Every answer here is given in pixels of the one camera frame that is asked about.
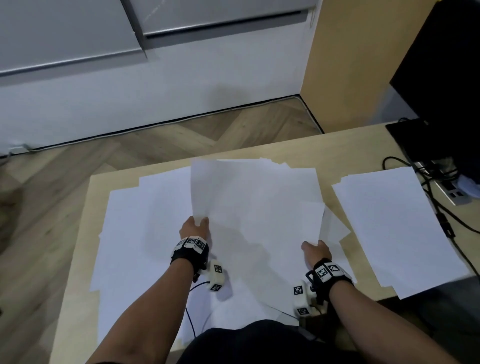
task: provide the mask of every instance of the hand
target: hand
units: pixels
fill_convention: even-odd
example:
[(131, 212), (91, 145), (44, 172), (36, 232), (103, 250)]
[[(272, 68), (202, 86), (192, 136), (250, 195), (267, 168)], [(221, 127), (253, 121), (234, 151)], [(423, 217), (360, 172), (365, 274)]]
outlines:
[(208, 218), (203, 218), (200, 222), (200, 226), (195, 225), (193, 216), (190, 216), (185, 221), (180, 229), (180, 239), (187, 238), (189, 236), (200, 236), (207, 240), (210, 230), (208, 229)]
[(312, 245), (309, 242), (303, 242), (301, 244), (301, 249), (305, 254), (305, 260), (310, 265), (311, 268), (323, 258), (328, 258), (332, 260), (332, 253), (328, 246), (321, 240), (318, 241), (318, 245)]

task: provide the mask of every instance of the white wall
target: white wall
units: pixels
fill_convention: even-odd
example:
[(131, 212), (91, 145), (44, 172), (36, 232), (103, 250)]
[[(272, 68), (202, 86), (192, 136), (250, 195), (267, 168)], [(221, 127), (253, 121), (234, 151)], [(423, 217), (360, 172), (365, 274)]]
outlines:
[(417, 118), (417, 114), (407, 105), (402, 97), (388, 85), (388, 89), (377, 107), (377, 111), (370, 120), (370, 124), (395, 121), (400, 118)]
[(0, 88), (0, 153), (300, 92), (312, 21), (148, 51), (149, 62)]

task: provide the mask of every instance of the paper pile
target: paper pile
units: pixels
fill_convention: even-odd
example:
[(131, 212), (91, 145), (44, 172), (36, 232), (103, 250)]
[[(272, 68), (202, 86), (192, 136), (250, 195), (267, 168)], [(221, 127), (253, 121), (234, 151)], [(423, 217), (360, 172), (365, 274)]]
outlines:
[(468, 274), (411, 167), (349, 175), (333, 189), (380, 285), (399, 298)]
[[(339, 241), (349, 234), (323, 204), (315, 169), (268, 159), (194, 160), (192, 167), (142, 177), (110, 193), (91, 291), (100, 290), (98, 342), (168, 268), (190, 215), (210, 219), (211, 257), (227, 272), (219, 293), (201, 286), (187, 308), (196, 334), (260, 319), (297, 324), (291, 287), (305, 280), (302, 241), (319, 236), (352, 277)], [(177, 337), (193, 339), (186, 315)]]

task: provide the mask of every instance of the computer monitor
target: computer monitor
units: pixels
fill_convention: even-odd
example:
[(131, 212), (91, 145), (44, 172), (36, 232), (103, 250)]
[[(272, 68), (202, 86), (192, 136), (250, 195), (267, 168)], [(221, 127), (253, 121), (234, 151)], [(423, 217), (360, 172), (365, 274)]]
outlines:
[(399, 144), (414, 159), (454, 157), (480, 183), (480, 1), (436, 3), (390, 84), (419, 117), (392, 133)]

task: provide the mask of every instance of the cabinet door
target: cabinet door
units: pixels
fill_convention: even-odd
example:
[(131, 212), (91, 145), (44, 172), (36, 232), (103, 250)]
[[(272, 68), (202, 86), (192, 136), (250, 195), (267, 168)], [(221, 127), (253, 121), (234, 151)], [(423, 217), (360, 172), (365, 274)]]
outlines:
[(2, 3), (0, 76), (142, 51), (120, 0)]
[(126, 0), (145, 36), (314, 7), (318, 0)]

